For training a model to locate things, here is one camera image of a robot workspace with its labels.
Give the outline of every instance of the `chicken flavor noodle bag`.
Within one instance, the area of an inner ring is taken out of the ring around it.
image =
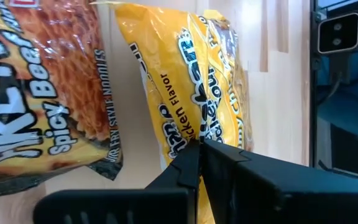
[[[111,179],[121,169],[106,55],[88,3],[0,0],[0,195],[85,164]]]
[[[251,150],[247,78],[229,22],[216,11],[197,16],[122,2],[109,5],[140,63],[163,166],[190,139]],[[213,223],[202,180],[199,201],[199,223]]]

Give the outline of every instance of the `wooden surface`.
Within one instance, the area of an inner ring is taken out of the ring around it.
[[[219,9],[236,28],[242,65],[249,76],[254,152],[308,165],[309,6],[307,0],[138,0],[201,14]],[[0,223],[32,223],[32,208],[61,189],[141,188],[161,173],[137,61],[114,23],[99,7],[112,92],[124,152],[113,182],[82,167],[40,186],[0,197]]]

